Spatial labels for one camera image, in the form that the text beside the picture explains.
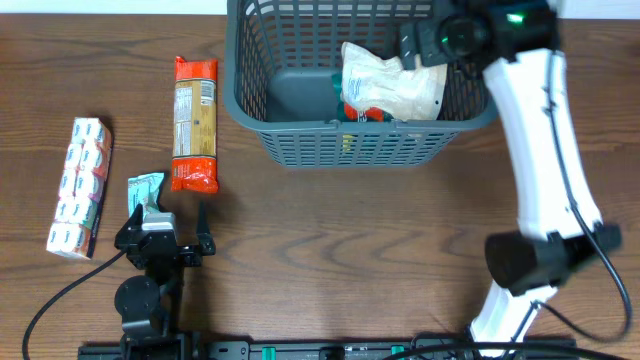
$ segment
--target barcode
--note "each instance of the barcode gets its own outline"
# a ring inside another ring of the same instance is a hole
[[[213,101],[213,91],[215,88],[215,84],[213,81],[202,81],[202,95],[200,96],[200,100],[210,100]]]

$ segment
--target gray basket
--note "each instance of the gray basket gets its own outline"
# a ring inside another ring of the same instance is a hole
[[[460,131],[496,117],[484,83],[449,66],[439,121],[336,120],[331,75],[341,71],[342,43],[392,57],[397,25],[430,17],[432,0],[229,0],[227,6],[225,107],[258,133],[279,164],[419,165]]]

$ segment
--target wood grain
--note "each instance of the wood grain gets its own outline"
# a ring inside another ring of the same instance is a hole
[[[218,57],[226,17],[0,15],[0,353],[20,357],[24,329],[59,289],[112,257],[127,218],[127,178],[170,167],[173,58]],[[613,261],[640,304],[639,22],[565,21],[568,86],[593,194],[622,225]],[[205,199],[219,253],[186,271],[184,329],[256,340],[410,337],[461,331],[490,283],[485,237],[515,228],[513,175],[498,122],[459,136],[414,169],[291,171],[272,162],[219,96],[221,193],[165,191],[192,233]],[[95,257],[45,252],[75,116],[110,120],[115,148]],[[72,358],[87,341],[117,341],[117,286],[138,272],[120,260],[41,320],[35,359]],[[600,265],[552,304],[590,329],[622,321]],[[534,334],[571,334],[542,314]],[[579,345],[640,358],[640,333]]]

